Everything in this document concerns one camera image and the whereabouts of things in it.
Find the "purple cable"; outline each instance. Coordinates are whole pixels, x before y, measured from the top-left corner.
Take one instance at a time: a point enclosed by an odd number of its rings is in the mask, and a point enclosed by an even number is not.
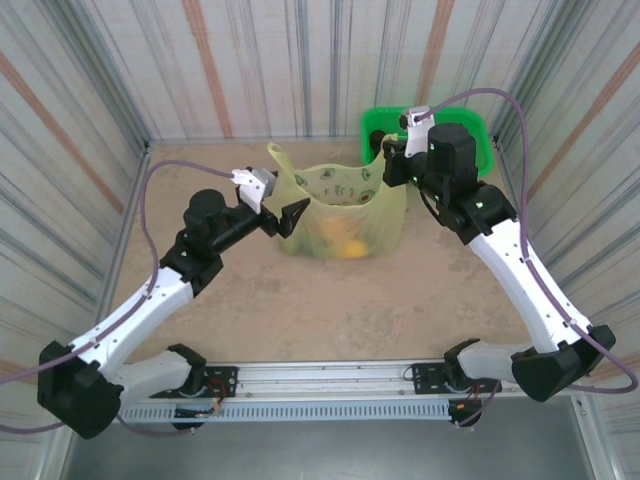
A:
[[[155,287],[156,281],[158,279],[158,273],[159,273],[158,249],[156,248],[156,244],[153,241],[153,239],[151,238],[151,234],[149,233],[149,229],[147,228],[147,213],[146,213],[147,186],[149,185],[149,180],[151,178],[151,175],[153,175],[155,173],[155,171],[158,170],[159,168],[167,166],[167,165],[177,165],[177,166],[181,166],[181,167],[190,167],[190,168],[195,168],[196,170],[201,170],[203,172],[211,173],[213,175],[218,175],[219,177],[233,178],[233,174],[231,174],[231,173],[223,172],[223,171],[217,170],[215,168],[205,167],[204,165],[198,165],[197,163],[187,162],[185,160],[163,160],[161,162],[158,162],[157,164],[155,164],[153,167],[151,167],[149,169],[149,171],[145,175],[145,178],[144,178],[144,180],[142,182],[142,188],[140,189],[140,197],[139,197],[139,202],[140,202],[140,225],[142,227],[142,233],[144,234],[144,237],[147,240],[147,243],[149,244],[149,249],[151,250],[151,257],[152,257],[152,261],[153,261],[153,270],[152,270],[152,273],[151,273],[151,279],[149,280],[149,287],[147,288],[147,292],[146,292],[147,294],[151,293],[151,291]],[[111,326],[109,326],[102,333],[97,335],[96,336],[96,341],[100,342],[100,340],[105,338],[107,335],[109,335],[111,332],[113,332],[116,328],[120,327],[124,322],[126,322],[129,318],[131,318],[131,316],[138,311],[138,309],[142,306],[142,304],[146,301],[146,299],[147,299],[147,295],[142,295],[138,299],[138,301],[136,303],[134,303],[131,306],[131,308],[129,310],[127,310],[118,320],[113,322],[113,324],[111,324]],[[32,367],[32,368],[29,368],[27,370],[23,370],[22,372],[18,372],[18,373],[15,373],[13,375],[9,375],[7,377],[0,378],[0,386],[4,385],[6,383],[9,383],[9,382],[20,380],[20,379],[25,378],[25,377],[29,377],[31,375],[36,375],[36,374],[38,374],[40,372],[44,372],[45,370],[49,370],[49,369],[51,369],[53,367],[56,367],[56,366],[58,366],[58,365],[60,365],[62,363],[68,362],[69,360],[72,360],[72,359],[76,358],[78,355],[81,355],[82,353],[84,353],[87,350],[89,350],[91,347],[93,347],[93,345],[95,345],[95,343],[93,343],[93,342],[87,343],[86,345],[83,345],[82,347],[79,347],[78,349],[76,349],[76,350],[74,350],[72,352],[69,352],[69,353],[67,353],[67,354],[65,354],[65,355],[63,355],[61,357],[58,357],[55,360],[51,360],[49,362],[43,363],[41,365],[38,365],[36,367]],[[49,430],[53,430],[53,429],[56,429],[58,427],[61,427],[62,425],[63,424],[61,422],[58,422],[58,423],[52,423],[51,425],[44,425],[42,427],[18,428],[18,427],[10,427],[8,425],[0,424],[0,432],[15,433],[15,434],[21,434],[21,435],[30,435],[30,434],[34,434],[34,433],[47,432]]]
[[[19,428],[10,427],[9,425],[0,425],[0,432],[13,433],[16,435],[33,435],[34,433],[44,433],[56,428],[62,427],[62,422],[52,423],[51,425],[43,425],[42,427]]]
[[[525,119],[524,111],[520,106],[520,103],[516,98],[508,92],[504,90],[500,90],[499,88],[474,88],[472,90],[468,90],[466,92],[460,93],[451,97],[449,100],[442,102],[437,107],[432,108],[428,112],[422,115],[416,115],[416,121],[422,121],[427,117],[435,114],[440,111],[444,107],[451,105],[463,98],[470,97],[472,95],[478,95],[483,93],[492,93],[495,95],[499,95],[511,103],[518,113],[518,120],[520,121],[520,130],[522,131],[522,190],[520,192],[520,248],[522,250],[522,258],[529,258],[529,246],[528,246],[528,238],[527,238],[527,230],[529,228],[529,219],[528,219],[528,204],[527,204],[527,183],[529,176],[529,131],[527,129],[527,121]],[[533,265],[533,263],[529,260],[525,260],[527,264],[527,268],[531,272],[534,280],[545,294],[545,296],[549,299],[554,308],[558,311],[563,320],[576,332],[581,338],[583,338],[589,345],[595,348],[599,353],[604,355],[607,359],[609,359],[615,366],[617,366],[622,372],[625,373],[631,380],[631,383],[626,387],[618,387],[618,388],[603,388],[603,387],[593,387],[593,386],[581,386],[581,385],[570,385],[568,388],[573,390],[580,390],[582,392],[590,392],[590,393],[629,393],[638,388],[638,377],[636,374],[629,368],[625,363],[620,359],[617,355],[611,353],[609,350],[604,348],[598,342],[596,342],[593,338],[589,336],[588,333],[584,332],[580,327],[573,323],[573,319],[571,315],[567,313],[560,302],[553,296],[553,293],[549,290],[547,285],[544,283],[544,280],[540,277],[538,270]]]

